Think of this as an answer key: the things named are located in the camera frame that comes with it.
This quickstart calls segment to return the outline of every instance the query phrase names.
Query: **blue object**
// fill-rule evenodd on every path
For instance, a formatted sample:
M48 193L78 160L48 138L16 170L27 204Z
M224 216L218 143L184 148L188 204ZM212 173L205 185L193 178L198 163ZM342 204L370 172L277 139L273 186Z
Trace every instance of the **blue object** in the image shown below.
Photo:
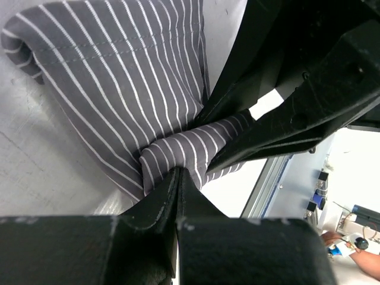
M342 255L342 253L337 247L335 247L334 249L327 248L327 252L332 255Z
M314 193L314 196L313 196L313 202L316 203L318 205L318 208L323 210L323 208L325 207L325 204L326 204L326 198L319 195L316 191Z

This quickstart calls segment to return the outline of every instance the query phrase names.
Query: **hand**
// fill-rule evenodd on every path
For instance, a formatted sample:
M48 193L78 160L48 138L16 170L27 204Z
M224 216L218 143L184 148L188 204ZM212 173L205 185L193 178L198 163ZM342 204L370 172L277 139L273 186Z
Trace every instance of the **hand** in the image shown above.
M334 243L337 239L341 239L342 236L338 233L326 232L323 235L321 235L321 238L323 239L325 246L328 246Z

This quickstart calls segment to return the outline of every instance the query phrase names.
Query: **cloth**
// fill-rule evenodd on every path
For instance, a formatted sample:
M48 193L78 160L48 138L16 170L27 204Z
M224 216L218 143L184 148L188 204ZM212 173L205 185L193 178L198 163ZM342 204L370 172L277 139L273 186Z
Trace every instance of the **cloth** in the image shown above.
M175 166L198 189L249 112L195 129L210 96L199 0L54 2L22 11L1 33L17 67L46 84L84 147L136 201Z

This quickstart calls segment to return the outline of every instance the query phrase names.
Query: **gray floor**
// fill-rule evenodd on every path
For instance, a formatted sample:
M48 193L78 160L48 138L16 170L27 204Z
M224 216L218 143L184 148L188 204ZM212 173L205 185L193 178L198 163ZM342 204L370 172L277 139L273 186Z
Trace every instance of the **gray floor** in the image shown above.
M1 0L0 27L47 0ZM205 0L211 87L235 39L246 0ZM0 51L0 216L117 214L132 202L82 148L43 86Z

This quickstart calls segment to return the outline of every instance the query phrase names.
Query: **white stripe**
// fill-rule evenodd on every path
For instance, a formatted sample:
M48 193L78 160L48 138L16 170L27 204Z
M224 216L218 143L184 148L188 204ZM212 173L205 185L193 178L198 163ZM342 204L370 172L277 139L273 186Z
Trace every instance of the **white stripe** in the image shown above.
M243 119L244 119L244 121L247 123L247 126L249 126L249 122L248 122L248 120L245 118L245 116L243 115L243 114L239 114L241 117L243 117Z
M162 140L165 144L166 144L166 147L167 149L170 151L170 153L172 154L172 157L173 157L173 165L175 166L176 165L176 157L174 156L174 152L172 150L172 148L170 147L169 143L166 141L166 139L163 139Z
M163 151L162 148L161 148L158 144L156 144L156 143L150 145L150 147L152 147L152 146L157 147L157 148L161 151L162 155L163 155L164 158L165 158L165 162L166 162L166 170L169 172L169 170L170 170L170 165L169 165L169 161L168 161L168 159L167 159L167 157L166 157L164 151Z
M183 150L182 144L176 138L172 138L172 139L175 140L178 143L178 145L179 145L179 148L180 148L180 150L182 152L182 157L183 157L183 165L182 166L185 167L186 166L186 154L185 154L185 151Z
M165 13L166 13L166 16L167 16L167 20L169 21L169 29L168 29L168 31L169 31L169 43L170 43L170 48L171 48L171 50L172 50L172 55L173 55L173 59L174 59L174 64L175 64L175 66L176 66L176 70L177 70L177 72L178 72L178 76L180 77L180 79L181 79L181 81L182 81L182 84L183 85L185 85L185 82L183 81L183 78L182 78L182 76L181 76L181 73L179 72L179 68L178 68L178 63L177 63L177 59L176 59L176 55L175 55L175 52L174 52L174 48L173 48L173 42L172 42L172 20L171 20L171 18L170 18L170 15L169 15L169 12L167 11L167 8L166 8L166 6L164 5L164 3L162 3L162 1L159 1L160 2L160 4L161 4L161 6L163 7L163 9L165 10ZM184 98L184 101L185 101L185 105L186 105L186 113L185 113L185 117L186 117L186 127L188 126L188 115L189 115L189 105L188 105L188 101L187 101L187 99L186 99L186 96L185 96L185 92L184 92L184 90L183 90L183 88L182 88L182 85L179 83L179 81L178 81L178 79L177 79L177 76L175 76L174 75L174 73L173 73L173 76L174 76L174 78L175 78L175 80L176 80L176 82L178 83L178 87L180 88L180 90L181 90L181 93L183 94L183 98ZM195 113L198 113L198 108L197 108L197 104L194 102L194 104L195 104Z
M14 33L12 33L11 31L8 31L7 29L3 28L2 29L2 33L4 35L6 35L7 37L11 37L13 39L17 39L17 40L20 40L20 38L18 36L16 36Z
M227 135L229 136L229 138L232 140L232 137L231 137L230 133L228 132L228 130L227 130L227 128L225 126L223 126L219 122L216 122L215 124L218 125L218 126L221 126L225 130L225 132L227 133Z
M197 131L204 132L206 135L208 135L208 136L211 138L211 140L212 140L212 142L213 142L213 144L214 144L214 146L215 146L215 154L217 154L219 148L218 148L218 145L217 145L217 143L215 142L214 138L213 138L208 132L206 132L204 129L199 128L199 129L197 129Z
M222 135L218 132L218 130L217 129L215 129L214 127L212 127L212 126L209 126L209 125L206 125L206 127L207 128L210 128L210 129L212 129L214 132L216 132L217 133L217 135L221 138L221 140L223 141L223 143L224 144L226 144L227 142L226 142L226 140L222 137Z
M198 171L197 151L195 150L195 147L192 144L191 140L189 140L189 138L186 135L184 135L182 133L178 133L178 135L180 135L181 137L184 137L184 139L186 139L188 141L188 143L190 144L190 147L192 148L192 152L194 153L194 171L195 171L195 173L198 176L198 179L199 179L199 188L200 188L200 187L202 187L202 178L201 178L201 174Z
M31 76L31 78L35 79L35 78L37 78L38 76L40 76L41 74L42 74L42 71L37 72L36 74L33 74L33 75Z
M226 123L230 124L231 127L233 128L233 131L235 132L235 134L238 135L237 129L235 128L235 126L229 120L224 119L223 122L226 122Z
M197 108L197 103L196 101L194 100L194 97L192 95L192 90L190 88L190 83L189 83L189 80L188 80L188 76L186 75L186 70L185 70L185 66L183 64L183 59L182 59L182 54L181 54L181 49L179 47L179 34L178 34L178 30L177 30L177 27L178 27L178 21L179 21L179 16L178 16L178 12L177 12L177 9L176 7L174 6L174 3L172 0L170 0L170 3L172 4L172 7L174 9L174 12L176 13L176 38L177 38L177 48L178 48L178 56L179 56L179 59L180 59L180 62L181 62L181 65L182 65L182 69L183 69L183 77L185 77L185 80L186 80L186 83L188 85L188 94L189 94L189 97L191 98L193 104L194 104L194 108L195 108L195 113L192 117L192 119L194 120L194 118L196 117L197 113L198 113L198 108Z
M136 183L136 181L132 180L130 177L128 177L127 175L125 175L124 173L122 173L121 171L119 171L118 169L114 168L111 164L109 164L108 162L106 162L100 155L99 153L96 152L96 150L86 141L86 139L81 135L80 131L74 126L74 124L71 122L71 120L69 119L71 125L73 126L73 128L76 130L76 132L78 133L78 135L80 136L80 138L83 140L83 142L86 144L86 146L93 152L93 154L95 154L95 156L107 167L109 167L110 169L112 169L113 171L115 171L118 175L120 175L121 177L125 178L126 180L128 180L130 183L132 183L133 185L135 185L138 189L140 190L143 190L143 188L141 187L140 184Z
M135 197L132 193L130 193L127 189L125 189L123 186L121 186L120 184L118 184L115 180L113 180L109 175L107 175L107 177L113 182L115 183L119 188L121 188L121 190L123 190L124 192L126 192L129 196L131 196L133 199L136 200L136 202L140 201L140 199L138 199L137 197Z
M201 98L201 91L200 91L200 88L198 86L198 82L197 82L197 79L195 78L195 75L194 75L194 72L192 70L192 67L191 67L191 64L190 64L190 58L189 58L189 54L188 54L188 50L186 48L186 30L185 30L185 16L186 16L186 11L185 11L185 5L183 4L183 0L180 0L181 4L182 4L182 9L183 9L183 23L182 23L182 28L183 28L183 49L185 50L185 55L186 55L186 60L188 62L188 65L189 65L189 69L190 69L190 72L191 72L191 75L192 75L192 78L194 79L194 83L195 83L195 86L197 88L197 92L199 94L199 97Z
M28 24L31 28L33 28L37 34L50 46L50 48L54 49L54 45L52 42L45 36L45 34L42 33L42 31L36 27L31 21L26 19L21 14L16 14L18 18L23 20L26 24ZM58 59L63 60L62 55L54 49L55 55L58 57ZM45 70L45 68L42 65L39 65L41 70L44 72L45 76L48 78L48 80L51 82L53 87L57 90L57 92L61 95L61 97L65 100L66 104L74 111L75 114L94 132L94 134L98 137L100 141L112 152L112 154L117 157L120 161L124 162L127 166L129 166L133 171L137 172L140 175L140 172L134 169L127 161L125 161L123 158L118 156L113 148L104 140L104 138L93 128L93 126L82 116L82 114L74 107L74 105L67 99L67 97L64 95L62 90L57 86L56 82L53 80L53 78L50 76L50 74Z
M32 60L32 59L33 59L33 53L31 52L31 53L30 53L30 56L29 56L29 58L28 58L27 61L23 62L22 64L17 64L16 66L17 66L18 68L26 67L27 65L29 65L29 64L31 63L31 60Z
M238 171L243 165L244 163L238 163L234 171Z
M144 76L143 71L142 71L142 69L141 69L141 67L140 67L140 63L139 63L138 60L137 60L137 57L136 57L136 54L135 54L135 50L134 50L133 46L131 45L131 42L128 40L128 38L127 38L127 36L126 36L126 34L125 34L125 32L124 32L124 30L123 30L121 24L120 24L120 22L119 22L119 20L118 20L118 18L117 18L117 16L116 16L116 14L115 14L115 12L114 12L114 10L113 10L111 4L109 3L109 1L106 1L106 5L107 5L108 10L110 11L112 17L113 17L113 20L115 21L116 25L118 26L120 33L122 34L122 36L123 36L125 42L127 43L128 47L129 47L129 49L130 49L130 53L132 54L132 57L133 57L134 62L135 62L135 65L136 65L136 67L137 67L137 69L138 69L138 71L139 71L139 73L140 73L141 79L143 80L144 85L145 85L145 88L148 90L148 93L149 93L149 92L150 92L150 89L149 89L149 86L148 86L148 84L147 84L147 82L146 82L146 80L145 80L145 76ZM132 78L131 78L131 76L129 75L129 72L127 71L127 68L126 68L124 62L123 62L123 60L121 59L121 57L120 57L119 55L118 55L118 59L119 59L120 65L121 65L121 67L122 67L124 73L125 73L125 74L127 75L127 77L128 77L129 83L131 84L132 88L134 89L135 98L136 98L136 101L137 101L137 105L138 105L138 107L139 107L139 109L140 109L140 112L141 112L142 116L144 117L146 123L148 124L149 128L152 130L153 135L154 135L154 139L157 139L156 132L155 132L154 128L152 127L151 123L149 122L148 118L146 117L146 115L145 115L145 111L144 111L143 107L141 106L140 97L139 97L139 94L138 94L137 91L136 91L136 88L135 88L135 86L134 86L134 83L133 83L133 81L132 81ZM154 102L152 102L151 104L152 104L153 110L155 110L156 108L154 107Z
M224 169L221 170L220 176L217 179L219 179L219 178L221 178L223 176L223 172L224 172Z
M190 2L190 35L191 35L191 48L192 48L192 51L194 52L194 56L195 56L195 59L197 60L197 66L200 65L200 59L198 58L198 53L195 51L194 49L194 31L192 29L192 3ZM199 102L202 102L202 93L200 91L200 88L198 89L199 90Z
M111 129L111 131L117 136L117 138L119 139L119 141L122 143L124 149L127 150L127 148L125 146L125 143L122 140L122 138L120 137L120 135L116 132L116 130L113 128L113 126L107 121L107 119L103 116L103 114L100 113L99 110L95 107L94 103L91 101L91 99L88 97L88 95L86 94L86 92L83 90L81 84L78 82L78 80L76 79L75 75L72 73L72 71L69 68L69 66L67 65L67 63L64 62L64 58L59 53L59 51L55 48L54 44L46 37L46 35L37 26L35 26L31 21L29 21L28 19L26 19L26 17L24 17L20 13L16 14L16 16L18 18L20 18L21 20L23 20L31 28L33 28L36 31L36 33L39 34L39 36L49 45L49 47L53 50L53 52L54 52L55 56L58 58L58 60L62 62L62 66L65 68L65 71L67 72L67 74L69 75L70 79L75 84L75 86L77 86L78 90L81 92L81 94L83 95L83 97L87 100L87 102L90 104L90 106L93 108L93 110L103 119L103 121ZM139 173L139 171L137 169L133 168L126 160L122 159L120 156L117 156L117 158L120 161L124 162L133 171Z
M198 24L199 24L199 34L198 34L198 50L200 48L200 43L201 43L201 35L202 35L202 19L201 19L201 1L197 1L198 4Z
M153 159L154 159L154 161L156 162L157 170L159 171L159 174L160 174L161 178L164 179L164 177L162 176L162 171L160 170L159 162L158 162L158 160L157 160L156 155L155 155L154 152L152 152L148 147L147 147L145 150L146 150L146 151L149 151L150 154L153 156Z
M207 147L206 147L204 141L202 140L202 138L196 132L189 131L189 133L194 134L199 139L199 141L201 142L201 144L203 146L203 149L204 149L205 156L206 156L206 162L208 162L208 151L207 151Z
M135 30L137 36L140 38L140 42L141 42L142 46L145 47L145 48L144 48L144 52L145 52L145 55L146 55L146 57L147 57L147 60L148 60L148 63L149 63L149 66L150 66L151 72L153 73L153 77L154 77L154 79L156 80L157 86L159 87L159 89L160 89L160 91L161 91L162 100L163 100L163 102L164 102L164 105L165 105L165 111L166 111L166 114L167 114L167 103L166 103L166 99L165 99L165 96L164 96L164 94L163 94L163 92L162 92L162 90L161 90L161 85L160 85L160 83L159 83L159 79L157 78L156 72L155 72L155 70L154 70L154 67L153 67L152 61L151 61L151 59L150 59L150 57L149 57L148 50L147 50L147 48L146 48L146 45L145 45L145 43L144 43L144 40L143 40L143 38L141 37L140 32L139 32L138 29L137 29L137 26L136 26L135 21L134 21L134 19L133 19L132 13L130 12L130 10L129 10L129 8L128 8L128 5L125 3L124 0L122 0L122 3L123 3L123 5L124 5L125 11L126 11L126 13L128 14L128 18L129 18L129 20L130 20L130 22L131 22L131 24L132 24L132 26L133 26L133 28L134 28L134 30ZM158 123L158 125L160 126L160 129L161 129L161 133L162 133L162 135L165 136L165 130L163 129L162 124L161 124L161 122L160 122L160 120L159 120L159 117L157 116L156 105L154 104L154 99L153 99L152 93L151 93L151 91L150 91L150 88L149 88L149 86L148 86L148 84L147 84L147 82L146 82L145 76L144 76L144 74L143 74L143 72L142 72L142 70L141 70L141 68L140 68L140 65L137 65L137 67L138 67L139 72L140 72L140 74L141 74L141 78L142 78L142 80L143 80L143 82L144 82L144 84L145 84L145 86L146 86L146 88L147 88L147 91L148 91L148 94L149 94L149 97L150 97L150 100L151 100L152 108L153 108L154 117L156 118L157 123ZM166 119L167 119L167 123L168 123L169 126L170 126L170 129L171 129L172 132L174 133L174 131L173 131L173 126L172 126L172 124L170 123L168 116L166 116Z
M159 50L158 50L158 47L157 47L157 42L156 42L156 38L155 38L155 35L153 34L153 31L152 31L152 28L151 28L151 25L149 23L149 20L148 20L148 17L147 17L147 14L145 13L145 10L144 10L144 7L143 5L141 4L140 1L137 1L138 3L138 6L140 7L140 10L141 10L141 13L142 13L142 16L144 17L145 19L145 23L148 27L148 30L149 30L149 35L151 36L151 39L154 43L154 49L156 50L156 55L157 55L157 60L159 61L160 65L161 65L161 69L164 73L164 76L165 76L165 79L166 79L166 82L167 82L167 85L169 86L169 89L170 91L172 92L172 95L173 95L173 99L174 99L174 102L175 102L175 105L176 105L176 117L177 117L177 122L178 122L178 126L180 127L180 130L182 131L182 124L181 124L181 121L179 120L179 106L178 106L178 101L177 101L177 98L176 98L176 95L175 95L175 92L173 91L173 88L172 88L172 83L170 82L169 80L169 77L167 76L167 73L166 73L166 69L165 67L163 66L162 64L162 61L160 59L160 55L159 55ZM162 41L162 46L163 46L163 49L165 51L165 43L164 43L164 40ZM164 92L162 91L161 89L161 85L160 83L158 82L158 79L157 77L155 76L155 79L156 79L156 82L157 82L157 85L159 87L159 90L162 94L162 98L163 98L163 102L164 102L164 106L165 106L165 115L166 115L166 119L169 123L169 126L170 126L170 129L172 130L172 133L174 134L174 129L173 129L173 126L171 124L171 120L169 119L169 113L168 113L168 108L167 108L167 102L166 102L166 99L165 99L165 96L164 96Z
M131 113L131 111L129 110L126 102L125 102L125 99L123 97L123 94L121 92L121 89L120 89L120 86L119 86L119 83L117 82L116 80L116 77L115 75L113 74L113 72L111 71L111 69L109 68L108 64L106 63L105 59L102 57L102 54L100 53L99 49L97 48L97 46L94 44L92 38L90 37L90 35L88 34L86 28L83 26L82 22L79 20L79 18L77 17L77 15L75 14L75 12L71 9L71 7L66 3L66 2L63 2L64 6L66 7L66 9L68 10L68 12L71 14L71 16L73 17L73 19L75 20L75 22L78 24L79 28L81 29L81 31L83 32L83 34L85 35L85 37L87 38L87 40L90 42L90 44L92 45L94 51L96 52L97 56L99 57L101 63L103 64L103 66L106 68L110 78L112 79L114 85L115 85L115 88L118 92L118 95L119 95L119 98L123 104L123 107L124 109L126 110L126 112L128 113L128 115L131 117L132 121L136 124L136 126L140 129L140 131L142 132L142 134L145 136L145 139L147 140L147 144L150 143L146 133L144 132L144 130L142 129L142 127L138 124L138 122L136 121L136 119L134 118L133 114ZM135 94L135 97L137 98L137 101L138 103L140 102L139 99L138 99L138 93L136 91L136 88L135 86L133 85L133 82L131 80L131 77L129 76L128 72L126 72L126 75L128 77L128 80L129 82L131 83L131 87L134 91L134 94Z
M229 174L229 173L231 172L231 170L232 170L233 167L235 167L235 165L229 167L229 170L228 170L228 172L226 173L226 175Z
M150 4L150 7L152 8L152 10L153 10L153 12L154 12L154 15L156 16L156 19L157 19L158 24L159 24L159 26L160 26L161 41L164 43L165 39L164 39L164 35L163 35L164 31L163 31L163 27L162 27L161 19L160 19L158 13L157 13L157 10L156 10L155 6L153 5L153 3L152 3L150 0L149 0L149 4ZM172 32L170 31L170 27L169 27L169 42L170 42L170 45L172 45ZM165 45L165 44L163 44L163 50L164 50L164 54L165 54L165 59L166 59L167 65L169 66L169 69L170 69L170 71L171 71L171 73L172 73L172 76L173 76L173 78L175 79L175 81L176 81L178 87L180 88L180 91L181 91L181 95L182 95L183 101L185 102L185 106L186 106L186 114L185 114L185 117L186 117L186 126L187 126L187 125L188 125L188 119L187 119L187 117L188 117L188 114L189 114L189 106L188 106L188 102L187 102L187 100L186 100L185 93L183 92L182 87L181 87L181 85L180 85L180 83L179 83L179 81L178 81L178 79L177 79L177 76L175 76L175 74L174 74L174 71L173 71L172 65L171 65L170 62L169 62L169 58L168 58L168 56L167 56L167 51L166 51L166 45ZM177 107L177 120L178 120L178 122L179 122L179 124L180 124L180 125L179 125L179 126L180 126L180 131L182 132L182 124L180 123L180 120L179 120L179 107L178 107L178 103L177 103L177 99L176 99L175 93L174 93L174 91L172 90L171 85L170 85L170 89L171 89L171 91L172 91L172 93L173 93L173 97L175 98L176 107Z
M144 164L145 167L147 168L148 170L148 174L149 174L149 177L150 177L150 181L151 181L151 185L149 185L149 187L147 187L147 185L144 184L144 196L147 196L148 194L145 192L145 189L146 188L153 188L153 185L154 185L154 179L153 179L153 175L152 175L152 172L150 171L150 167L149 167L149 164L147 162L147 160L144 158L144 157L140 157L140 160L141 160L141 164Z
M140 145L137 141L137 138L136 136L134 135L134 133L132 132L132 130L126 125L126 123L120 118L119 114L116 112L116 110L113 108L113 106L111 105L111 102L108 100L107 96L106 96L106 93L105 91L103 90L103 87L100 85L100 82L99 80L97 79L94 71L91 69L91 67L88 65L88 62L86 61L84 55L82 54L82 52L80 51L80 49L78 48L78 45L74 42L74 40L72 39L72 37L68 34L68 32L63 28L63 26L57 21L57 19L43 6L43 5L39 5L39 8L53 21L53 23L57 26L57 28L62 32L62 34L64 34L64 36L69 40L70 44L75 48L75 51L78 53L79 57L82 59L82 62L84 64L84 66L86 67L87 71L90 73L92 79L94 80L95 84L96 84L96 87L99 89L99 92L100 94L102 95L102 98L105 100L105 102L107 103L108 107L111 109L111 111L113 112L113 114L117 117L117 119L123 124L123 126L131 133L131 136L132 138L134 139L135 143L136 143L136 147L137 149L140 149ZM125 149L125 151L131 156L131 158L136 162L137 160L133 157L132 153L130 152L130 150L126 147L125 145L125 141L119 137L119 140L120 142L122 143L123 145L123 148Z
M24 43L21 43L21 45L16 49L3 49L5 53L18 53L21 48L23 47Z
M231 117L232 119L234 119L238 124L239 124L239 126L240 126L240 129L243 131L244 130L244 128L243 128L243 126L242 126L242 124L240 123L240 121L238 120L238 119L236 119L236 117L235 116L232 116Z

